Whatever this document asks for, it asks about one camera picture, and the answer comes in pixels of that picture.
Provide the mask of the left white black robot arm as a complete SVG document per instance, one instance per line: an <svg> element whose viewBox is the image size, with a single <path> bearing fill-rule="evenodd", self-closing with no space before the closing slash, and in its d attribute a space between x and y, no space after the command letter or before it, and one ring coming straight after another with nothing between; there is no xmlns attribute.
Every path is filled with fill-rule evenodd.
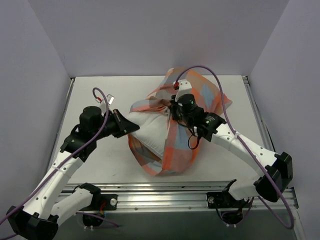
<svg viewBox="0 0 320 240"><path fill-rule="evenodd" d="M102 112L98 106L85 107L79 123L71 130L50 169L37 188L20 205L11 206L5 216L13 232L27 240L52 240L59 226L76 212L88 208L102 210L111 200L101 189L83 183L57 202L72 175L96 149L97 141L108 136L121 138L139 130L117 109Z"/></svg>

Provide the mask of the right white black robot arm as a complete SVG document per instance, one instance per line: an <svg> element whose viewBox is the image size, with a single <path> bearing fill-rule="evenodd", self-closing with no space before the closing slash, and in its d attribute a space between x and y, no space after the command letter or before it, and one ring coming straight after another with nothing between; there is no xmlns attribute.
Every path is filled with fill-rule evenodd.
<svg viewBox="0 0 320 240"><path fill-rule="evenodd" d="M256 172L254 177L234 179L224 188L225 205L232 207L240 200L253 197L272 203L280 199L293 179L292 157L288 153L278 154L233 132L224 118L199 107L191 93L172 96L170 104L172 118L183 122L198 142L205 139L228 150Z"/></svg>

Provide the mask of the white pillow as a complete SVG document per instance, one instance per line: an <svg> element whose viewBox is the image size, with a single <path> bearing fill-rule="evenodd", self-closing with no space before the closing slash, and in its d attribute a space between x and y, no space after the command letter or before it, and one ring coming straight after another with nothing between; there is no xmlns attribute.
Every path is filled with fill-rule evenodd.
<svg viewBox="0 0 320 240"><path fill-rule="evenodd" d="M168 137L169 115L159 112L131 112L126 119L139 126L132 135L161 160Z"/></svg>

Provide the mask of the checkered orange blue pillowcase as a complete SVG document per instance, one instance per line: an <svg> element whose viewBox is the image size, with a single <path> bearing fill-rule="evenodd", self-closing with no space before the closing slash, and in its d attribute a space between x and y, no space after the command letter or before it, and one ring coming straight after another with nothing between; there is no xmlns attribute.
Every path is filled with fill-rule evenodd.
<svg viewBox="0 0 320 240"><path fill-rule="evenodd" d="M151 176L181 174L196 160L201 142L192 135L183 121L175 121L170 112L170 101L177 93L174 83L183 68L171 68L159 86L146 99L135 102L129 113L158 112L169 115L168 135L164 146L163 159L158 158L139 140L128 135L128 145L143 170Z"/></svg>

